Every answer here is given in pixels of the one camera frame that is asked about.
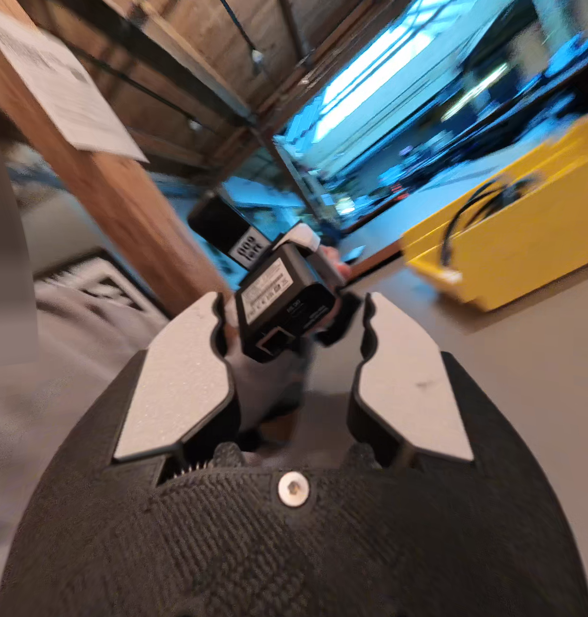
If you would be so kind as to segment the person's left hand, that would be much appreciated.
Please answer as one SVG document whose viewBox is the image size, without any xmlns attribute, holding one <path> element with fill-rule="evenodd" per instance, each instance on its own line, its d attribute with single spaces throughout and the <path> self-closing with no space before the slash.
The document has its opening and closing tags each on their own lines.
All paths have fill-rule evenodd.
<svg viewBox="0 0 588 617">
<path fill-rule="evenodd" d="M 352 269 L 335 248 L 320 244 L 315 256 L 319 259 L 319 273 L 331 289 L 342 289 L 350 281 Z"/>
</svg>

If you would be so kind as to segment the yellow plastic bin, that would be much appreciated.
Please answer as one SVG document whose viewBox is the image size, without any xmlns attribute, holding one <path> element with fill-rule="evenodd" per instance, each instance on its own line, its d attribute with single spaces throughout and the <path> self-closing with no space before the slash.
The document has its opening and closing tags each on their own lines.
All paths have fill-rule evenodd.
<svg viewBox="0 0 588 617">
<path fill-rule="evenodd" d="M 588 265 L 588 115 L 403 233 L 406 266 L 490 312 Z"/>
</svg>

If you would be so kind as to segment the black network splitter box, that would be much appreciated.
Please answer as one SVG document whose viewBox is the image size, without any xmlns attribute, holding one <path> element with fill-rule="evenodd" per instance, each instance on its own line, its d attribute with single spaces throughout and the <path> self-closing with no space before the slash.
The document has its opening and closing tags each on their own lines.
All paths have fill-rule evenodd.
<svg viewBox="0 0 588 617">
<path fill-rule="evenodd" d="M 336 291 L 323 281 L 316 253 L 284 244 L 258 264 L 235 295 L 243 353 L 259 363 L 276 359 L 333 311 Z"/>
</svg>

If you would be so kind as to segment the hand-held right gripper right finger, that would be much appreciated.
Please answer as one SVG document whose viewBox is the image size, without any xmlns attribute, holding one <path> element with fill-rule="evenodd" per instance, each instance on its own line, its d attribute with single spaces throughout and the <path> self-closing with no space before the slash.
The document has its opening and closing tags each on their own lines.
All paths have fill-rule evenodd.
<svg viewBox="0 0 588 617">
<path fill-rule="evenodd" d="M 381 465 L 424 454 L 472 463 L 474 452 L 442 352 L 409 315 L 367 294 L 362 360 L 354 373 L 350 432 Z"/>
</svg>

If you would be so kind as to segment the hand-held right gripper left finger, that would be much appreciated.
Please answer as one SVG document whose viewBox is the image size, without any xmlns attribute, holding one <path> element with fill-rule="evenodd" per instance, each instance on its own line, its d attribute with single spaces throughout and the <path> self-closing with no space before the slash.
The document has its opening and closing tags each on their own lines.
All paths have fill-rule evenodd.
<svg viewBox="0 0 588 617">
<path fill-rule="evenodd" d="M 222 299 L 205 294 L 147 347 L 114 460 L 174 453 L 233 403 L 231 370 L 218 347 Z"/>
</svg>

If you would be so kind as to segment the wooden post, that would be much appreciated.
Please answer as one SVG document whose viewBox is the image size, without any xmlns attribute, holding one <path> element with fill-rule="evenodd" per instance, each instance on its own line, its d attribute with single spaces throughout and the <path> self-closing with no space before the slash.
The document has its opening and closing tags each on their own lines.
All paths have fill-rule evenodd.
<svg viewBox="0 0 588 617">
<path fill-rule="evenodd" d="M 208 292 L 233 295 L 142 166 L 67 143 L 1 50 L 0 108 L 168 312 L 177 315 Z"/>
</svg>

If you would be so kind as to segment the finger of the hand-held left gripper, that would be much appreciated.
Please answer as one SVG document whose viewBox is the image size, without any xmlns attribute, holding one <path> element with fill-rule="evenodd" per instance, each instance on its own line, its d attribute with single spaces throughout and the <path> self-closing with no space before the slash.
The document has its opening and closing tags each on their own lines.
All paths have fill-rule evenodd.
<svg viewBox="0 0 588 617">
<path fill-rule="evenodd" d="M 303 401 L 306 370 L 310 359 L 309 339 L 276 359 L 259 363 L 242 351 L 239 337 L 228 344 L 226 360 L 232 369 L 241 414 L 241 427 L 256 427 L 297 410 Z"/>
<path fill-rule="evenodd" d="M 349 291 L 339 290 L 336 298 L 338 311 L 329 325 L 317 332 L 317 342 L 323 347 L 331 347 L 344 338 L 362 305 L 362 299 Z"/>
</svg>

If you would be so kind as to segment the printed paper sheet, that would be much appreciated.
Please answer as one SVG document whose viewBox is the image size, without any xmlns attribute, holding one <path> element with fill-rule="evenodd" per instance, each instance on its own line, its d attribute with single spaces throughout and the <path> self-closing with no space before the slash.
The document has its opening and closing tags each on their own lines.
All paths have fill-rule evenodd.
<svg viewBox="0 0 588 617">
<path fill-rule="evenodd" d="M 0 11 L 0 51 L 76 150 L 148 162 L 87 70 L 58 39 Z"/>
</svg>

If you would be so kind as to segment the grey desk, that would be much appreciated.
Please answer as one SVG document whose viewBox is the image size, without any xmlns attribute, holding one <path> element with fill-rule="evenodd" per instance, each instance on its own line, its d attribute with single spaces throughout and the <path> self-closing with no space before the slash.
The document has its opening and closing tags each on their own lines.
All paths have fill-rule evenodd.
<svg viewBox="0 0 588 617">
<path fill-rule="evenodd" d="M 439 297 L 401 258 L 350 288 L 417 321 L 512 423 L 560 499 L 588 578 L 588 266 L 490 313 Z"/>
</svg>

